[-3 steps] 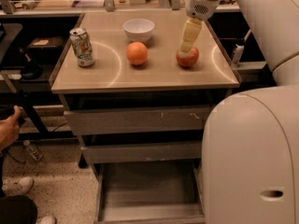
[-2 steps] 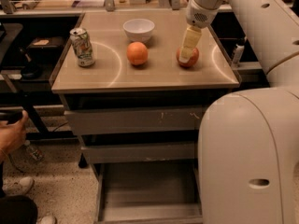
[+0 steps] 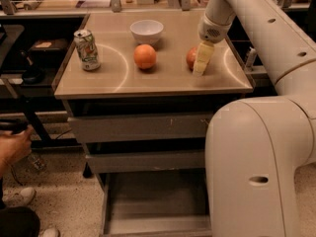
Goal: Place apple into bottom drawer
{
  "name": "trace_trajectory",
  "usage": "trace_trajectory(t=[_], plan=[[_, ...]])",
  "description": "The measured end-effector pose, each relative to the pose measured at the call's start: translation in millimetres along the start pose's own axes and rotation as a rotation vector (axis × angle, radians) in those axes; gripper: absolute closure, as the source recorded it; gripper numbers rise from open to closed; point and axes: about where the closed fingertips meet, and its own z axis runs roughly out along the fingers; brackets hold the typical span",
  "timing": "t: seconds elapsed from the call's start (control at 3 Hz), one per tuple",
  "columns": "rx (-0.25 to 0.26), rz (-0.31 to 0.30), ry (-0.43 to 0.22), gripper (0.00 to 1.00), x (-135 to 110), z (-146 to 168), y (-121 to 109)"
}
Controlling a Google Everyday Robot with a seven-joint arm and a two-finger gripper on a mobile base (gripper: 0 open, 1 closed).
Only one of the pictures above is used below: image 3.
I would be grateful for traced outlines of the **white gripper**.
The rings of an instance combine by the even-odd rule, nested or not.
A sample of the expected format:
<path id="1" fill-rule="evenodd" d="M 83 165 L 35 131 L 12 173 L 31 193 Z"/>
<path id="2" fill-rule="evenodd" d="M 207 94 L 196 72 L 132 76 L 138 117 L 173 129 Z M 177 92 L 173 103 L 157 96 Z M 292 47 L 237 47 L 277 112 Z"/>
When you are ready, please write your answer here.
<path id="1" fill-rule="evenodd" d="M 194 62 L 193 74 L 201 76 L 213 53 L 214 43 L 221 42 L 227 36 L 227 33 L 232 25 L 233 15 L 209 18 L 204 14 L 198 23 L 198 35 L 203 40 L 197 47 L 196 60 Z"/>

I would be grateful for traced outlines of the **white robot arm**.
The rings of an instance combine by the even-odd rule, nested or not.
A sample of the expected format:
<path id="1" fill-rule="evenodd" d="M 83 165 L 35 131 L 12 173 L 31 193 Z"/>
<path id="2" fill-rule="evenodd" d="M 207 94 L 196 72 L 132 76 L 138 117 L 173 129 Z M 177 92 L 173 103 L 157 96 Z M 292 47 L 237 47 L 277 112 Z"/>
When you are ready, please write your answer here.
<path id="1" fill-rule="evenodd" d="M 294 174 L 316 157 L 316 45 L 273 0 L 209 0 L 198 33 L 219 42 L 233 20 L 276 95 L 231 102 L 209 123 L 212 237 L 300 237 Z"/>

